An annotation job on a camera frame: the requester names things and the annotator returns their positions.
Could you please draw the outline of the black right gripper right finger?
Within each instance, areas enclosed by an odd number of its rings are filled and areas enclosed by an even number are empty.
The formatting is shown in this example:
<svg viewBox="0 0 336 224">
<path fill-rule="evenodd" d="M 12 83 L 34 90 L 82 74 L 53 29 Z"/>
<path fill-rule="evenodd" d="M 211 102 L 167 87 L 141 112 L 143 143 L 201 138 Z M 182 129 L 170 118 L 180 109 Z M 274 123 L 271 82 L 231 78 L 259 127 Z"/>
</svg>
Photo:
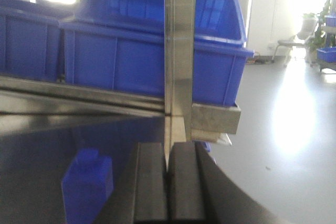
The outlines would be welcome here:
<svg viewBox="0 0 336 224">
<path fill-rule="evenodd" d="M 205 220 L 195 144 L 175 143 L 169 159 L 171 220 Z"/>
</svg>

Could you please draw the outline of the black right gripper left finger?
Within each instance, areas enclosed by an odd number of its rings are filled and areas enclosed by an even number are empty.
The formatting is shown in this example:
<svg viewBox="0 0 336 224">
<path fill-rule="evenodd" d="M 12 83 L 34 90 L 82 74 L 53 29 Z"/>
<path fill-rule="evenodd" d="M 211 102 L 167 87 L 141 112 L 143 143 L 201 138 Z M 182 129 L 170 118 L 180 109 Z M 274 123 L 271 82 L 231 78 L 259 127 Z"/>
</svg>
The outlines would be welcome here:
<svg viewBox="0 0 336 224">
<path fill-rule="evenodd" d="M 167 221 L 166 163 L 160 143 L 139 145 L 135 221 Z"/>
</svg>

